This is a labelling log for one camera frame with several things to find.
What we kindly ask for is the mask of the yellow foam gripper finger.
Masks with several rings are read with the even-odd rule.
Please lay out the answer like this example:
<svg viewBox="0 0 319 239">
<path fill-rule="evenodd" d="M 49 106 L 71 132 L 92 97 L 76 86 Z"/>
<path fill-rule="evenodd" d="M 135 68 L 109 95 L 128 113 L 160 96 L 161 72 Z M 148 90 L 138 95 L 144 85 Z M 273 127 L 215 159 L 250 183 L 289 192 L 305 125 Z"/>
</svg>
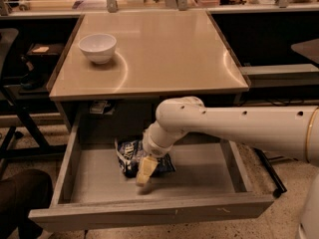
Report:
<svg viewBox="0 0 319 239">
<path fill-rule="evenodd" d="M 141 159 L 137 173 L 137 186 L 145 186 L 158 166 L 158 160 L 152 156 Z"/>
</svg>

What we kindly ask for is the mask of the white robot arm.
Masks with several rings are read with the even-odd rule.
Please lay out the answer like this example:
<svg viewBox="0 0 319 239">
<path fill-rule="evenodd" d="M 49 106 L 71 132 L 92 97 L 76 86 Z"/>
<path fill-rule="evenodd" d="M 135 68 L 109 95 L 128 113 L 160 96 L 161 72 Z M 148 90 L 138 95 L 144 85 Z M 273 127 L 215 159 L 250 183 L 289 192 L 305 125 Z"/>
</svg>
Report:
<svg viewBox="0 0 319 239">
<path fill-rule="evenodd" d="M 196 97 L 159 104 L 156 121 L 144 132 L 137 183 L 146 184 L 158 159 L 190 132 L 244 143 L 319 166 L 319 114 L 316 107 L 207 108 Z"/>
</svg>

